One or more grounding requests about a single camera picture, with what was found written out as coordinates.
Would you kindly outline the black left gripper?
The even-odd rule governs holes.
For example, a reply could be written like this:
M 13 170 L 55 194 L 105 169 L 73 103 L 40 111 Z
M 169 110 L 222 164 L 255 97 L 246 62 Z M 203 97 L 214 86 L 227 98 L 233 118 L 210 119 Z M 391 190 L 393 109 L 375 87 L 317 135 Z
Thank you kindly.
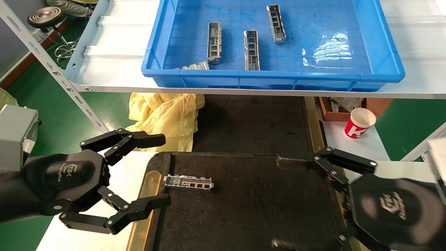
M 129 132 L 122 128 L 80 143 L 83 150 L 29 158 L 23 168 L 24 180 L 36 196 L 34 207 L 40 215 L 59 217 L 69 229 L 116 235 L 134 221 L 145 220 L 158 208 L 171 205 L 168 195 L 138 198 L 126 202 L 108 187 L 109 167 L 135 148 L 163 146 L 163 134 Z M 102 157 L 100 151 L 106 150 Z M 117 210 L 110 217 L 81 214 L 101 199 Z

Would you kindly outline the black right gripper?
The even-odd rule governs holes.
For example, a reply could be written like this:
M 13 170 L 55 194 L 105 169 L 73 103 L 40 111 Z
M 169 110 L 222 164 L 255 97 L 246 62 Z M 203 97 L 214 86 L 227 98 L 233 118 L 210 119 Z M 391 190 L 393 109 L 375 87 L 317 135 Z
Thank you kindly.
M 336 167 L 363 176 L 348 184 Z M 329 146 L 314 153 L 306 168 L 345 193 L 347 230 L 320 247 L 273 238 L 272 250 L 353 251 L 356 238 L 371 251 L 444 251 L 443 187 L 410 178 L 381 178 L 373 175 L 377 167 L 376 161 Z

